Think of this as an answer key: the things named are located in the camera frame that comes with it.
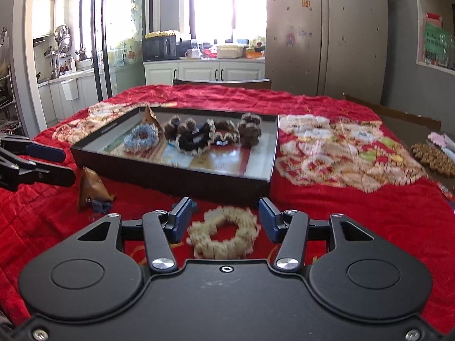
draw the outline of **green sign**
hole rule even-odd
[[[425,56],[428,60],[447,65],[450,34],[434,24],[425,23]]]

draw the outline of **refrigerator sticker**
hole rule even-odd
[[[293,47],[295,43],[295,36],[293,33],[288,33],[288,36],[286,37],[286,45],[288,47]]]

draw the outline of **metal screw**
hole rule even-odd
[[[40,329],[34,330],[32,335],[36,341],[46,341],[49,338],[49,335],[47,334],[47,332],[45,330],[40,330]]]
[[[156,269],[169,269],[172,268],[175,263],[173,260],[168,258],[158,258],[152,261],[152,265]]]
[[[410,330],[406,333],[406,341],[417,341],[420,338],[419,330]]]
[[[225,265],[220,268],[220,271],[223,273],[231,273],[231,272],[234,272],[234,268],[231,266]]]
[[[277,261],[277,267],[285,270],[295,269],[299,266],[299,261],[294,258],[283,258]]]

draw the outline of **orange container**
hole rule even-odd
[[[245,52],[245,58],[247,59],[257,59],[257,58],[260,58],[262,56],[262,53],[257,53],[257,52],[254,52],[254,51],[247,51]]]

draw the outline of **refrigerator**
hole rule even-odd
[[[98,100],[145,85],[145,0],[90,0],[90,35]]]
[[[266,77],[274,90],[379,103],[387,0],[267,0]]]

